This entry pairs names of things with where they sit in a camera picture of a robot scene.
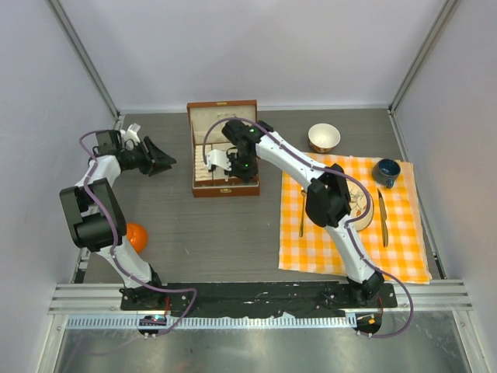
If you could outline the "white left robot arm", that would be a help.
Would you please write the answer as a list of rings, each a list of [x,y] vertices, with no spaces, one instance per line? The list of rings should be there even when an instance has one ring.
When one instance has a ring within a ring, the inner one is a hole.
[[[171,169],[176,160],[149,137],[140,138],[140,129],[131,124],[126,130],[93,131],[96,145],[83,148],[89,156],[88,170],[59,197],[72,241],[105,259],[120,275],[125,304],[156,310],[164,304],[165,290],[127,238],[127,222],[113,184],[124,171],[154,176]]]

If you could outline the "brown jewelry box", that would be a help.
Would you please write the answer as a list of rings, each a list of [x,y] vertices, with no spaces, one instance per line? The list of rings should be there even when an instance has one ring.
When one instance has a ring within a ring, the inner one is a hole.
[[[188,103],[187,114],[191,130],[192,159],[195,145],[203,146],[203,162],[208,152],[214,149],[233,153],[236,147],[222,134],[222,126],[209,128],[219,120],[227,117],[242,117],[257,120],[257,101],[235,100]],[[260,185],[257,186],[201,186],[195,187],[192,181],[194,197],[248,197],[260,195]]]

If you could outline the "brown jewelry tray insert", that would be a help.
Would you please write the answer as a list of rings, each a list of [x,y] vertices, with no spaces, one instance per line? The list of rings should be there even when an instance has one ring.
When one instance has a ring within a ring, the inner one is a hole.
[[[210,171],[203,162],[203,146],[195,145],[193,151],[194,168],[193,168],[193,185],[195,187],[247,187],[257,186],[259,184],[258,177],[252,179],[249,183],[245,183],[238,177],[228,176],[221,167],[216,167],[214,171]]]

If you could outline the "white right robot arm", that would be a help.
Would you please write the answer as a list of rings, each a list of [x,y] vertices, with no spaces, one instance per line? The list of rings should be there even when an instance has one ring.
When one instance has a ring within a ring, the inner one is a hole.
[[[232,117],[221,120],[221,133],[236,147],[227,156],[225,172],[248,182],[257,174],[257,161],[265,160],[289,175],[306,192],[305,213],[335,243],[346,269],[350,295],[355,304],[375,302],[384,283],[382,272],[370,261],[356,231],[347,180],[338,164],[326,166],[309,158],[263,121]]]

